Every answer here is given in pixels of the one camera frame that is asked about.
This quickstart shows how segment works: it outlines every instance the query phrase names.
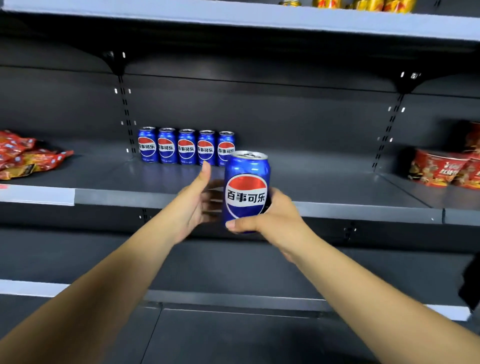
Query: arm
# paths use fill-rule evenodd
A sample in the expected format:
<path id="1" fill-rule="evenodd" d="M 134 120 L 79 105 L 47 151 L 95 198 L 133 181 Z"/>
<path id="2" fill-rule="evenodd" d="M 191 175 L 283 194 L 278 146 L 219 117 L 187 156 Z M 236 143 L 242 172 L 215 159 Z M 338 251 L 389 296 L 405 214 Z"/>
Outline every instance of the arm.
<path id="1" fill-rule="evenodd" d="M 0 363 L 98 363 L 174 244 L 218 209 L 204 163 L 193 183 L 129 240 L 0 341 Z"/>
<path id="2" fill-rule="evenodd" d="M 480 337 L 384 282 L 316 236 L 273 190 L 263 215 L 227 222 L 259 231 L 297 265 L 383 364 L 478 363 Z"/>

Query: circular logo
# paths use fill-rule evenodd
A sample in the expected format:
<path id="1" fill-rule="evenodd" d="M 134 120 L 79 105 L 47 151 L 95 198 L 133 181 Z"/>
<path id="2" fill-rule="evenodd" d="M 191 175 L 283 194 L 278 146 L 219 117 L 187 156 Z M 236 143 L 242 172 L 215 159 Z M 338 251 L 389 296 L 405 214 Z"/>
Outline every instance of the circular logo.
<path id="1" fill-rule="evenodd" d="M 235 145 L 231 142 L 221 142 L 218 144 L 218 157 L 227 162 L 230 159 L 230 154 L 235 151 Z"/>
<path id="2" fill-rule="evenodd" d="M 262 177 L 237 174 L 225 187 L 225 205 L 234 218 L 255 216 L 262 212 L 267 193 L 267 183 Z"/>
<path id="3" fill-rule="evenodd" d="M 195 144 L 188 139 L 180 139 L 178 142 L 179 154 L 183 159 L 190 159 L 195 155 Z"/>
<path id="4" fill-rule="evenodd" d="M 156 143 L 146 136 L 138 138 L 138 147 L 144 157 L 151 157 L 156 152 Z"/>
<path id="5" fill-rule="evenodd" d="M 197 144 L 198 157 L 201 160 L 209 160 L 215 153 L 215 148 L 208 140 L 199 140 Z"/>
<path id="6" fill-rule="evenodd" d="M 175 153 L 175 144 L 167 138 L 158 138 L 158 151 L 162 158 L 169 158 Z"/>

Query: pepsi can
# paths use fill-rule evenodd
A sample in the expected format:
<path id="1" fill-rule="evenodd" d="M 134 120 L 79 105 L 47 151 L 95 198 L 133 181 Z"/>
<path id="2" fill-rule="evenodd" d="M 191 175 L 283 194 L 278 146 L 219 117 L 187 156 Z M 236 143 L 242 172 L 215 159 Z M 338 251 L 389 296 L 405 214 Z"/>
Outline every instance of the pepsi can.
<path id="1" fill-rule="evenodd" d="M 173 128 L 161 128 L 158 131 L 158 153 L 162 163 L 177 163 L 177 136 Z"/>
<path id="2" fill-rule="evenodd" d="M 158 162 L 156 133 L 153 126 L 144 126 L 138 131 L 138 148 L 144 162 Z"/>
<path id="3" fill-rule="evenodd" d="M 235 151 L 225 167 L 223 223 L 260 214 L 267 202 L 270 164 L 263 153 Z"/>
<path id="4" fill-rule="evenodd" d="M 215 132 L 213 130 L 201 130 L 197 142 L 198 164 L 201 165 L 206 160 L 211 166 L 214 166 L 215 150 Z"/>
<path id="5" fill-rule="evenodd" d="M 179 141 L 177 145 L 180 164 L 197 164 L 197 141 L 195 138 L 195 130 L 181 129 L 179 131 Z"/>
<path id="6" fill-rule="evenodd" d="M 227 165 L 230 155 L 235 151 L 235 133 L 234 132 L 219 132 L 218 133 L 218 147 L 216 150 L 218 166 L 224 167 Z"/>

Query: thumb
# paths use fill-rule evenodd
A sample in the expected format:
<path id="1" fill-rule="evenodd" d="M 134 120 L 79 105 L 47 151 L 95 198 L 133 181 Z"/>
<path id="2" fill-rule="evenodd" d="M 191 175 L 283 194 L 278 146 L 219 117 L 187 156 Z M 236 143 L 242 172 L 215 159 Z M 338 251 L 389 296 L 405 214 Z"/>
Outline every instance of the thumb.
<path id="1" fill-rule="evenodd" d="M 193 182 L 190 183 L 190 186 L 186 188 L 186 192 L 193 195 L 201 194 L 205 187 L 208 185 L 211 174 L 212 167 L 208 162 L 204 161 L 202 164 L 202 170 L 198 174 L 197 178 L 195 178 Z"/>
<path id="2" fill-rule="evenodd" d="M 248 216 L 247 218 L 238 218 L 236 220 L 230 220 L 225 223 L 225 226 L 231 232 L 244 232 L 244 231 L 258 231 L 259 224 L 257 216 Z"/>

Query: white label strip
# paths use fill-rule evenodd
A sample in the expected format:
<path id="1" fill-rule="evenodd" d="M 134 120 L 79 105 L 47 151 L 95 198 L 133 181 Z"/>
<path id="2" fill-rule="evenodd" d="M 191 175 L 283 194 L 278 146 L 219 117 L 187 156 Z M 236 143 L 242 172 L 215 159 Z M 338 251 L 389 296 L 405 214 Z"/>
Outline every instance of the white label strip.
<path id="1" fill-rule="evenodd" d="M 75 189 L 0 184 L 0 202 L 41 205 L 75 205 Z"/>
<path id="2" fill-rule="evenodd" d="M 21 280 L 0 279 L 0 294 L 10 294 L 15 296 L 55 297 L 68 286 L 68 284 L 61 283 L 26 282 Z M 152 300 L 157 296 L 162 296 L 162 294 L 159 295 L 158 291 L 149 291 L 145 295 L 145 299 Z M 468 321 L 470 318 L 470 309 L 468 307 L 448 306 L 442 304 L 426 304 L 425 306 L 453 321 Z"/>

